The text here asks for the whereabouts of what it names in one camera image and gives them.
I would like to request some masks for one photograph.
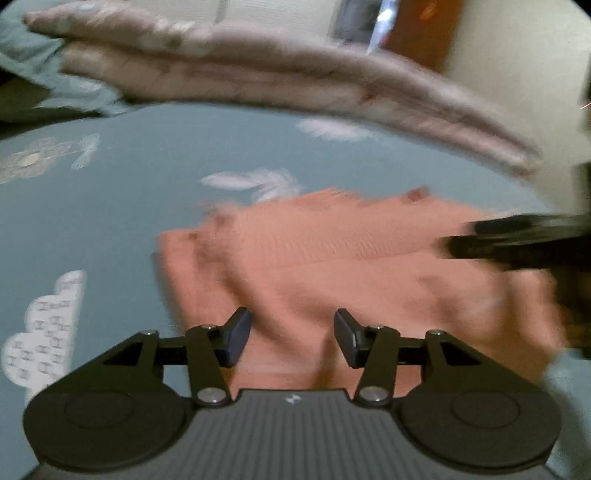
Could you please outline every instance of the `bed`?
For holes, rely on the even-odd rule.
[[[199,223],[212,204],[327,187],[381,197],[428,186],[491,212],[548,211],[525,183],[460,151],[300,113],[168,103],[15,127],[2,137],[0,465],[7,480],[35,465],[21,417],[52,372],[58,378],[139,330],[176,334],[155,267],[155,236]],[[47,310],[54,307],[64,309],[65,327],[52,323],[56,315]],[[43,358],[57,344],[35,344],[43,328],[62,331],[54,337],[63,355],[54,363]],[[572,379],[587,374],[581,362],[565,353],[553,388],[584,398],[587,387]],[[187,394],[183,374],[171,368],[165,380]],[[569,405],[567,424],[574,422],[570,432],[579,437],[566,438],[551,461],[574,475],[588,455],[588,434],[576,420],[591,415],[583,417],[582,401]]]

